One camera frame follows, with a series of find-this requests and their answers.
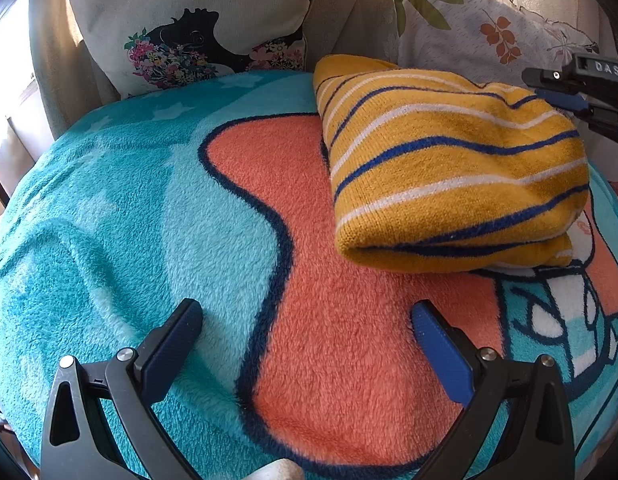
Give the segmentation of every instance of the teal blanket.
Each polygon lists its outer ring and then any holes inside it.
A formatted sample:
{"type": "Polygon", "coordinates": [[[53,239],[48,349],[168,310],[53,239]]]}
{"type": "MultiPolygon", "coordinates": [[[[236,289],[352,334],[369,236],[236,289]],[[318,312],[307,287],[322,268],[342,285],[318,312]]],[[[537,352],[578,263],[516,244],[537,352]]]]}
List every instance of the teal blanket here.
{"type": "Polygon", "coordinates": [[[423,298],[478,346],[553,355],[578,466],[592,455],[618,417],[618,202],[596,170],[567,269],[364,269],[333,248],[315,113],[308,74],[156,92],[82,118],[22,180],[0,218],[0,407],[35,460],[60,357],[109,359],[183,298],[204,329],[155,411],[205,479],[280,457],[323,478],[411,475],[458,413],[408,329],[423,298]]]}

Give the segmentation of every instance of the folded striped towel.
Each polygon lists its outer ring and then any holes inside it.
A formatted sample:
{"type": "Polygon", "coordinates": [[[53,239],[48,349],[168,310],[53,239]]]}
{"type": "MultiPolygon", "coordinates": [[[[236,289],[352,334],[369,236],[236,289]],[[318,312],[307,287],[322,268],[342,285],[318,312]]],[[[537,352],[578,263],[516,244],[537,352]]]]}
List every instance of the folded striped towel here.
{"type": "Polygon", "coordinates": [[[584,146],[532,92],[355,56],[323,59],[314,89],[345,258],[403,272],[570,263],[584,146]]]}

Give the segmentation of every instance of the floral print pillow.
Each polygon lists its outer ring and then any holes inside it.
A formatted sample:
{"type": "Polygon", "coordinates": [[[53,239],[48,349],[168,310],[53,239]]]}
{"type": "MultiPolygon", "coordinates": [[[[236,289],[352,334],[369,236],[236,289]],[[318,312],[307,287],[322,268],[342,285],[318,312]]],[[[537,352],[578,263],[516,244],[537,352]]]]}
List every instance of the floral print pillow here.
{"type": "Polygon", "coordinates": [[[311,0],[70,0],[122,98],[251,70],[303,70],[311,0]]]}
{"type": "Polygon", "coordinates": [[[212,79],[233,72],[249,70],[303,70],[305,43],[301,36],[277,38],[267,41],[249,53],[246,66],[227,66],[209,59],[203,45],[153,43],[144,28],[139,34],[129,36],[124,45],[129,61],[133,64],[134,75],[159,89],[176,88],[197,81],[212,79]]]}
{"type": "Polygon", "coordinates": [[[573,52],[598,52],[565,23],[501,0],[394,0],[398,64],[457,73],[475,83],[524,86],[527,67],[559,70],[573,52]]]}

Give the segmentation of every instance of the fleece fabric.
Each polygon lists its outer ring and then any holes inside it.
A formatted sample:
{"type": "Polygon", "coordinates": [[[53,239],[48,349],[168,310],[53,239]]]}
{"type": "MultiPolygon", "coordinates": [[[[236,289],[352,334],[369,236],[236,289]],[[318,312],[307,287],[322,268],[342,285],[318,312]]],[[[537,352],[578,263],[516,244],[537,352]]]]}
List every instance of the fleece fabric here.
{"type": "Polygon", "coordinates": [[[202,334],[154,408],[205,480],[276,458],[310,479],[411,478],[460,411],[410,329],[428,298],[476,346],[554,356],[581,464],[618,415],[607,183],[591,170],[567,267],[404,274],[336,252],[327,168],[311,75],[292,72],[111,104],[59,139],[0,219],[0,407],[33,457],[61,356],[109,359],[195,298],[202,334]]]}
{"type": "Polygon", "coordinates": [[[584,144],[535,94],[355,56],[321,60],[313,85],[345,258],[404,272],[572,260],[584,144]]]}

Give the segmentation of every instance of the white star pattern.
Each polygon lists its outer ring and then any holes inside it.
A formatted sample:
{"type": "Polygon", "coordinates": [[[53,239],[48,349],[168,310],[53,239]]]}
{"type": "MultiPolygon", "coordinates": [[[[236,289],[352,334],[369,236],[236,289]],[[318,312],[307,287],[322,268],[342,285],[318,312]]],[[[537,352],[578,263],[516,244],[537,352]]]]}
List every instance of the white star pattern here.
{"type": "Polygon", "coordinates": [[[243,72],[230,77],[218,78],[218,81],[222,88],[253,88],[262,79],[261,75],[243,72]]]}
{"type": "Polygon", "coordinates": [[[103,189],[96,196],[78,202],[75,224],[93,234],[98,230],[100,222],[116,211],[118,206],[106,199],[106,191],[103,189]]]}
{"type": "Polygon", "coordinates": [[[163,110],[155,110],[153,112],[153,120],[154,121],[168,121],[172,119],[177,119],[184,112],[188,112],[189,110],[193,110],[193,107],[183,106],[182,103],[176,103],[169,108],[164,108],[163,110]]]}
{"type": "Polygon", "coordinates": [[[109,124],[112,120],[113,119],[111,117],[109,117],[108,115],[105,115],[99,121],[96,121],[95,123],[93,123],[85,133],[93,134],[95,132],[98,132],[102,128],[104,128],[107,124],[109,124]]]}

